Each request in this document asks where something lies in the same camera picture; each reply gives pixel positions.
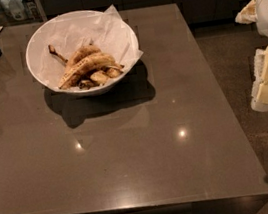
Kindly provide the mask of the white plastic bottle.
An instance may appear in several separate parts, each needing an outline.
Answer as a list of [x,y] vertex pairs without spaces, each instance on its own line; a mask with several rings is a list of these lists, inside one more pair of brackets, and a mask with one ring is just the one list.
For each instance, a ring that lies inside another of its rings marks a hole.
[[15,20],[22,21],[26,19],[26,10],[24,9],[24,4],[22,4],[22,0],[10,0],[8,2],[8,5],[9,11],[11,12],[12,17]]

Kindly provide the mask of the spotted ripe banana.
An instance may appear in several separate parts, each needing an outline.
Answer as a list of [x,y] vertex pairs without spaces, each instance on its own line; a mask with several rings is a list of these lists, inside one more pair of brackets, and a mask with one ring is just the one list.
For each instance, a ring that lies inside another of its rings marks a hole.
[[63,76],[61,77],[58,88],[66,89],[71,87],[71,80],[78,79],[89,73],[91,70],[100,69],[102,67],[112,67],[121,70],[122,65],[119,65],[112,55],[103,52],[90,54],[76,64],[66,67]]
[[75,65],[88,55],[100,52],[101,49],[95,45],[88,44],[87,46],[81,46],[81,48],[77,49],[74,54],[72,54],[69,58],[65,58],[60,53],[58,53],[55,47],[51,44],[48,46],[48,50],[50,54],[57,56],[58,59],[60,59],[66,67],[70,67]]

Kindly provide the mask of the small banana piece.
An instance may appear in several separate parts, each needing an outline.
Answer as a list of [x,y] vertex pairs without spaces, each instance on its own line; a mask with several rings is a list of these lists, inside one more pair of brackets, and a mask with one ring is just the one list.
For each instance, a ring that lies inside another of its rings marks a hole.
[[117,68],[108,67],[102,70],[96,70],[91,73],[88,79],[80,80],[78,87],[80,89],[90,89],[91,87],[104,86],[110,78],[116,78],[122,74],[122,71]]

